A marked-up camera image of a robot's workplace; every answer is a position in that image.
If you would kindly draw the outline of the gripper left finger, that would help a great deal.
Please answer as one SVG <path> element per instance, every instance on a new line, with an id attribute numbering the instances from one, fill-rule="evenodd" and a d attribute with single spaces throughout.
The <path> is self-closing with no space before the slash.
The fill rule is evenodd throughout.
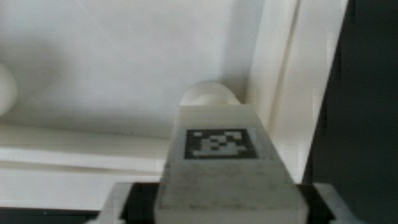
<path id="1" fill-rule="evenodd" d="M 154 224 L 157 182 L 117 183 L 102 209 L 85 224 Z"/>

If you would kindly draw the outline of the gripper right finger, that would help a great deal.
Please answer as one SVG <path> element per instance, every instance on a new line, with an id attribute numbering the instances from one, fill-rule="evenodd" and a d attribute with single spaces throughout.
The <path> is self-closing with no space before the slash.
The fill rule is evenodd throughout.
<path id="1" fill-rule="evenodd" d="M 298 184 L 296 187 L 308 206 L 305 224 L 365 224 L 355 217 L 330 184 Z"/>

